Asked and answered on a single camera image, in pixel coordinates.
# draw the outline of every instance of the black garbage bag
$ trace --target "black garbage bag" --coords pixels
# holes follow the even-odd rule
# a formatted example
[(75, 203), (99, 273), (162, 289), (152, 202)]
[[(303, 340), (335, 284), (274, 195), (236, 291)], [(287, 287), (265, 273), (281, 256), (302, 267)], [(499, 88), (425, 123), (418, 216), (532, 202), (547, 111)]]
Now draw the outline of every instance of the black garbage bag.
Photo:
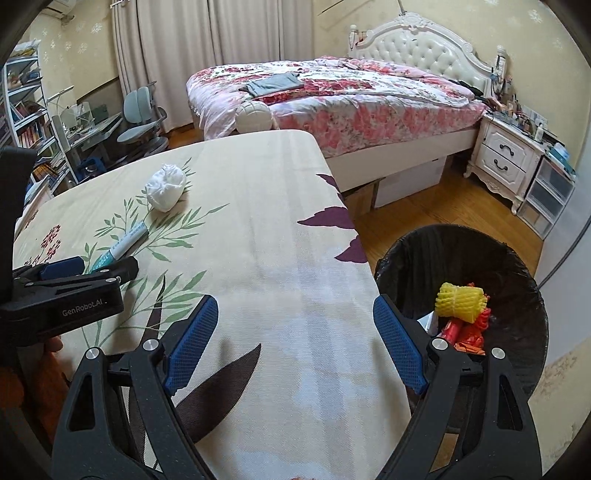
[(507, 245), (460, 225), (426, 226), (392, 246), (378, 262), (375, 279), (380, 293), (410, 319), (434, 310), (444, 282), (474, 282), (491, 297), (484, 350), (502, 348), (527, 397), (534, 392), (548, 349), (548, 317), (534, 279)]

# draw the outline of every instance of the office chair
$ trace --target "office chair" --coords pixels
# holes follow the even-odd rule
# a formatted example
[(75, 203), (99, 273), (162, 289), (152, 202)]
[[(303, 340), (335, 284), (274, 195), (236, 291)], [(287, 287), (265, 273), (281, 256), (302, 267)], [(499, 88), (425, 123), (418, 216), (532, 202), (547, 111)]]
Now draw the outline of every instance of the office chair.
[(162, 107), (154, 104), (150, 87), (155, 83), (152, 82), (146, 87), (134, 90), (125, 97), (123, 104), (125, 119), (130, 124), (139, 125), (123, 132), (117, 138), (117, 142), (121, 144), (141, 142), (135, 151), (125, 157), (126, 163), (160, 153), (168, 147), (168, 138), (159, 136), (162, 122), (168, 115)]

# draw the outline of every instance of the drawer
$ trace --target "drawer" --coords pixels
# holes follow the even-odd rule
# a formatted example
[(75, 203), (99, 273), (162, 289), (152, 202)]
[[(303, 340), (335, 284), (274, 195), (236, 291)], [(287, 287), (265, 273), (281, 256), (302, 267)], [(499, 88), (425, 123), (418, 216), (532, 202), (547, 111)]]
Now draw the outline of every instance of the drawer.
[(519, 168), (522, 168), (523, 170), (527, 169), (525, 163), (531, 150), (515, 140), (512, 140), (512, 136), (500, 128), (491, 125), (488, 129), (484, 144), (495, 152), (503, 155), (506, 159), (511, 160), (511, 162)]
[(525, 177), (523, 170), (485, 145), (480, 149), (476, 166), (496, 178), (513, 193), (517, 193)]

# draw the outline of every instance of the nightstand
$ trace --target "nightstand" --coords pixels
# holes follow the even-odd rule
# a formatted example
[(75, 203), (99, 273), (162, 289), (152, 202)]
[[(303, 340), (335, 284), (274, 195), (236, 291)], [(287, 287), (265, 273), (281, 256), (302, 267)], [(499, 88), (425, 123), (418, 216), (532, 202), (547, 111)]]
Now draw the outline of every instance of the nightstand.
[(516, 215), (543, 154), (538, 142), (487, 114), (464, 177), (475, 173), (492, 193), (513, 202), (511, 212)]

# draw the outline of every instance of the white shelf unit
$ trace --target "white shelf unit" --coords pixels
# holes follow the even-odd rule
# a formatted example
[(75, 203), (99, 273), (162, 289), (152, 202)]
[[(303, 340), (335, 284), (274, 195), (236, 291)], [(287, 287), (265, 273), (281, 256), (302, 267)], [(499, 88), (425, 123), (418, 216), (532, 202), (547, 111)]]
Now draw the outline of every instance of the white shelf unit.
[(545, 239), (569, 202), (574, 187), (574, 181), (543, 156), (517, 215)]
[[(0, 111), (0, 135), (3, 136), (3, 138), (0, 138), (0, 147), (6, 144), (23, 147), (19, 135), (35, 122), (45, 125), (46, 128), (40, 128), (40, 131), (43, 131), (41, 138), (29, 148), (36, 150), (40, 158), (35, 164), (35, 167), (43, 163), (44, 160), (51, 159), (49, 164), (56, 172), (56, 177), (51, 178), (50, 182), (50, 189), (53, 192), (65, 179), (72, 181), (74, 184), (78, 184), (78, 180), (72, 165), (68, 161), (60, 143), (57, 141), (56, 128), (48, 111), (48, 103), (45, 92), (43, 91), (43, 82), (41, 79), (34, 80), (24, 86), (8, 89), (9, 74), (20, 76), (32, 67), (35, 68), (35, 66), (38, 66), (38, 62), (39, 58), (37, 52), (35, 52), (32, 56), (11, 57), (2, 68), (2, 98), (0, 99), (0, 103), (4, 103), (4, 109), (0, 109), (2, 110)], [(35, 97), (34, 94), (38, 91), (41, 95)], [(11, 105), (16, 106), (24, 100), (34, 100), (41, 108), (25, 118), (16, 120), (13, 118)], [(4, 130), (2, 129), (3, 122), (8, 124), (8, 132), (6, 134), (4, 134)], [(31, 180), (33, 182), (36, 181), (33, 175), (31, 175)]]

